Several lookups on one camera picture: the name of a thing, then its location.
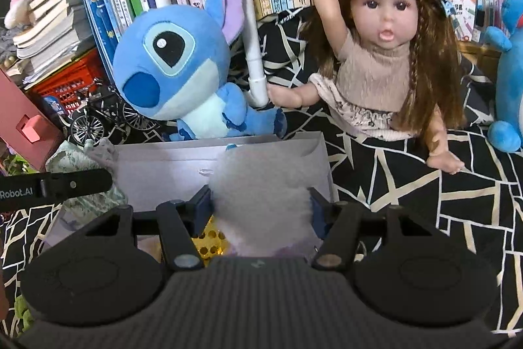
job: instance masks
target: open cardboard box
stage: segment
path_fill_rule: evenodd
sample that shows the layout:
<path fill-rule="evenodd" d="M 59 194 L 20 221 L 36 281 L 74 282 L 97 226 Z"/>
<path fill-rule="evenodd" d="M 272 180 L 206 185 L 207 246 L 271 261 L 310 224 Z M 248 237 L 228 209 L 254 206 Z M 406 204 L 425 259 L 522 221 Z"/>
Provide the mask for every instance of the open cardboard box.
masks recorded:
<path fill-rule="evenodd" d="M 286 141 L 263 135 L 119 145 L 116 184 L 135 211 L 155 210 L 169 200 L 189 200 L 208 183 L 208 172 L 229 144 L 282 144 L 286 151 L 307 157 L 307 164 L 320 172 L 315 189 L 325 199 L 334 201 L 327 147 L 321 132 L 297 133 Z M 53 246 L 78 228 L 74 216 L 61 210 L 45 237 L 46 245 Z"/>

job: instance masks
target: red crate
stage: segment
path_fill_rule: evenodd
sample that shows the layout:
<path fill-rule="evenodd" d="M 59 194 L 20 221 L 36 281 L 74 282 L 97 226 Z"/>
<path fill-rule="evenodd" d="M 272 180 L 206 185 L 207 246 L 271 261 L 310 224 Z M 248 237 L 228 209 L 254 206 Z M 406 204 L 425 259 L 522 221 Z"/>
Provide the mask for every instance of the red crate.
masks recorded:
<path fill-rule="evenodd" d="M 77 91 L 89 89 L 95 78 L 104 79 L 104 66 L 97 49 L 91 49 L 64 70 L 36 85 L 32 92 L 41 96 L 57 112 L 58 103 L 67 114 L 76 110 L 80 101 Z"/>

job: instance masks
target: stitch's nose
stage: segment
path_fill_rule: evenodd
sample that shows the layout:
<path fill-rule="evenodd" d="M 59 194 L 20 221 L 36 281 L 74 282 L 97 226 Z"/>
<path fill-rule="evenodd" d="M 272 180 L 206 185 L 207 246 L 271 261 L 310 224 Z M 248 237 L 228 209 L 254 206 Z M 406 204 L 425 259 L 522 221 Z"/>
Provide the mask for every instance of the stitch's nose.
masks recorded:
<path fill-rule="evenodd" d="M 142 71 L 132 75 L 124 84 L 123 90 L 129 102 L 138 107 L 155 107 L 160 100 L 158 82 L 153 76 Z"/>

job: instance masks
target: long brown hair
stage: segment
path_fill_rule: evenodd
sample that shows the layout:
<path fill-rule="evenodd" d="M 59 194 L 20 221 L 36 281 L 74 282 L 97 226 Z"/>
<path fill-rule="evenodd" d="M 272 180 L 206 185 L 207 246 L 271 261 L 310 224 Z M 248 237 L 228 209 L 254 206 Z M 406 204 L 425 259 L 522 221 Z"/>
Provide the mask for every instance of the long brown hair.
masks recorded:
<path fill-rule="evenodd" d="M 354 30 L 351 0 L 338 1 L 347 27 Z M 416 3 L 418 31 L 411 40 L 409 93 L 398 114 L 399 123 L 404 130 L 424 132 L 438 104 L 445 126 L 457 128 L 463 124 L 464 112 L 460 96 L 462 69 L 454 30 L 441 0 L 416 0 Z M 320 73 L 332 78 L 337 61 L 316 10 L 303 35 Z"/>

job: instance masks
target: black patterned fabric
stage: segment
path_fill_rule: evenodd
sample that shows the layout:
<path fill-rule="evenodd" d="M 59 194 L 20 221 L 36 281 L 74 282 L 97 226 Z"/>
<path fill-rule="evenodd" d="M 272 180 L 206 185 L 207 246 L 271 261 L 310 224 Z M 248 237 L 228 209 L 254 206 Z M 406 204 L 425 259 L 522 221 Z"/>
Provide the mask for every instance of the black patterned fabric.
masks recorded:
<path fill-rule="evenodd" d="M 260 24 L 264 64 L 271 82 L 296 86 L 307 82 L 317 70 L 298 33 L 308 12 L 284 12 Z M 237 55 L 230 75 L 232 81 L 246 86 L 241 49 L 240 43 L 233 47 Z M 372 211 L 400 204 L 487 259 L 498 275 L 499 287 L 486 322 L 496 333 L 512 335 L 523 328 L 523 154 L 500 153 L 488 143 L 485 124 L 492 120 L 494 88 L 468 61 L 463 61 L 463 66 L 467 74 L 462 88 L 470 126 L 449 135 L 450 149 L 465 162 L 465 170 L 454 176 L 427 167 L 428 153 L 418 140 L 384 142 L 347 135 L 333 123 L 322 103 L 286 111 L 287 137 L 297 132 L 323 132 L 334 194 L 339 200 L 356 200 Z M 11 303 L 19 294 L 20 272 L 38 255 L 57 211 L 48 206 L 17 212 L 2 227 L 4 280 Z M 380 243 L 378 239 L 365 240 L 363 254 Z M 3 323 L 4 332 L 11 335 L 19 328 L 13 318 L 11 310 Z"/>

